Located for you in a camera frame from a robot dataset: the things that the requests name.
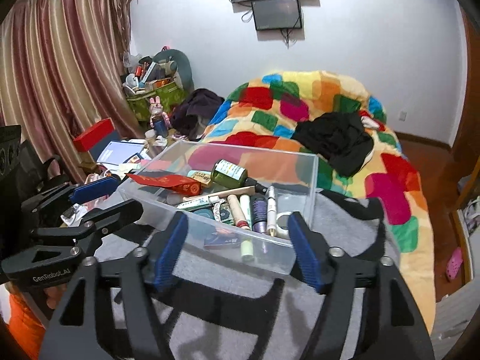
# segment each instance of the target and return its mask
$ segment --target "orange clothing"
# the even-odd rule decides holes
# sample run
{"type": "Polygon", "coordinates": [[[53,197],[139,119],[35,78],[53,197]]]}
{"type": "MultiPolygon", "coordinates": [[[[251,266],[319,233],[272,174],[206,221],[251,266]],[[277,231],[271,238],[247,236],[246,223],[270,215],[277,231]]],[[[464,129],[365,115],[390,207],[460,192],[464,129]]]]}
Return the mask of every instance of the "orange clothing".
{"type": "Polygon", "coordinates": [[[45,328],[20,295],[10,294],[8,329],[28,357],[37,360],[45,328]]]}

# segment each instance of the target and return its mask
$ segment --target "wooden floor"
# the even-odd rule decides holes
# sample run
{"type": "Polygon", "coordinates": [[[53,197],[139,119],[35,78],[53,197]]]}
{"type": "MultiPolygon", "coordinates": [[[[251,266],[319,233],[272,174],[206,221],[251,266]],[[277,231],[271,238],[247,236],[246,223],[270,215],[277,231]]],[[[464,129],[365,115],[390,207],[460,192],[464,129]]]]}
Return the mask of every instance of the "wooden floor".
{"type": "Polygon", "coordinates": [[[458,198],[457,181],[469,173],[443,148],[400,140],[402,150],[420,173],[423,194],[428,203],[435,247],[435,289],[437,302],[463,285],[464,271],[449,282],[445,270],[458,244],[449,213],[458,198]]]}

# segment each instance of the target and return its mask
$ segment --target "bed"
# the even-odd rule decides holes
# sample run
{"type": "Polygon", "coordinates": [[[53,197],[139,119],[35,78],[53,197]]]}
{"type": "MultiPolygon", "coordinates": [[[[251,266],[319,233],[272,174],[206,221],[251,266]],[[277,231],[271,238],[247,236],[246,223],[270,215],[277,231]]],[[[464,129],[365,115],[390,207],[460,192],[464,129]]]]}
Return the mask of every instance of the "bed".
{"type": "MultiPolygon", "coordinates": [[[[434,244],[420,177],[402,154],[395,133],[385,126],[382,104],[361,83],[326,71],[283,72],[253,79],[227,97],[202,141],[308,152],[291,139],[297,123],[332,111],[360,112],[378,121],[381,128],[366,129],[374,141],[373,157],[352,177],[341,177],[320,156],[317,188],[356,199],[380,198],[401,252],[400,272],[431,333],[435,318],[434,244]]],[[[275,164],[263,163],[258,168],[267,166],[275,164]]],[[[285,174],[286,178],[295,177],[294,166],[285,174]]]]}

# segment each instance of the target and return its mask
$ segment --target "red box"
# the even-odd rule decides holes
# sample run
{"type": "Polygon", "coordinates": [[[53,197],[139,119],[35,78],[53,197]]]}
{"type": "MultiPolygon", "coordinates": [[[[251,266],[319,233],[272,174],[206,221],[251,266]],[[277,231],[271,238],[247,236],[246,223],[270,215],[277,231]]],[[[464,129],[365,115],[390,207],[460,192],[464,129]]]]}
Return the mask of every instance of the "red box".
{"type": "Polygon", "coordinates": [[[114,130],[115,128],[110,118],[100,120],[75,138],[73,145],[78,152],[87,152],[114,130]]]}

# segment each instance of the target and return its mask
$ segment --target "curtain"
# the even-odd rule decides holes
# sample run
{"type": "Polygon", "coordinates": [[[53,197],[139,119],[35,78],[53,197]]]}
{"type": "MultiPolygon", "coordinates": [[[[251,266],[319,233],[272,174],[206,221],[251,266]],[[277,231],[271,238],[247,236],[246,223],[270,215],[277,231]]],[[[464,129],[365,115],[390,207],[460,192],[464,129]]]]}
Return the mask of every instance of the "curtain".
{"type": "Polygon", "coordinates": [[[115,1],[18,0],[0,28],[0,123],[22,125],[39,157],[60,155],[77,182],[72,139],[88,127],[111,117],[122,137],[141,136],[120,80],[130,15],[115,1]]]}

